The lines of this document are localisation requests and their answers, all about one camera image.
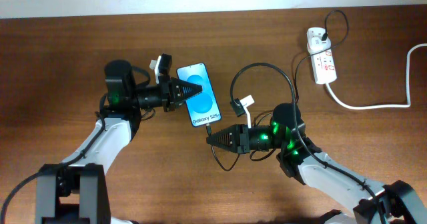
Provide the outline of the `blue Galaxy smartphone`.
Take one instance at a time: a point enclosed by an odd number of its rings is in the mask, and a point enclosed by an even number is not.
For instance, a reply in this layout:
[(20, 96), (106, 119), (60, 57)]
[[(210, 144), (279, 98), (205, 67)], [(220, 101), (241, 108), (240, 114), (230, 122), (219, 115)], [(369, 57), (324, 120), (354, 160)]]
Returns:
[(192, 126), (199, 127), (219, 121), (222, 116), (205, 64), (196, 63), (180, 67), (177, 69), (177, 76), (182, 81), (187, 81), (202, 87), (200, 94), (186, 101)]

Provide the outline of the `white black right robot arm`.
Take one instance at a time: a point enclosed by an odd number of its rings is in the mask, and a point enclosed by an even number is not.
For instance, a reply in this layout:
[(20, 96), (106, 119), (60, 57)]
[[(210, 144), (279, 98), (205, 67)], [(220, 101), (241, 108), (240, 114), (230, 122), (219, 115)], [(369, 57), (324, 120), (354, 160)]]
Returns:
[(305, 127), (298, 106), (282, 103), (269, 125), (235, 124), (209, 134), (206, 142), (238, 155), (277, 149), (276, 158), (289, 178), (327, 194), (354, 214), (333, 211), (327, 223), (389, 223), (391, 218), (426, 222), (426, 207), (409, 184), (397, 180), (387, 185), (339, 165), (314, 145)]

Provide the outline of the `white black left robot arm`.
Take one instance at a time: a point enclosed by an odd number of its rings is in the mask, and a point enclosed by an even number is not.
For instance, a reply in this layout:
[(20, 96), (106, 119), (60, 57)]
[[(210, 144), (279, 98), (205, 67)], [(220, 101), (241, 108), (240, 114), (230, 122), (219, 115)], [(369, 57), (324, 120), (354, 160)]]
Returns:
[(105, 68), (107, 93), (100, 100), (95, 128), (81, 146), (58, 164), (45, 164), (37, 177), (36, 223), (121, 223), (111, 214), (105, 175), (119, 152), (135, 137), (142, 111), (180, 107), (202, 92), (197, 84), (169, 76), (171, 59), (155, 62), (156, 84), (136, 83), (147, 71), (126, 60)]

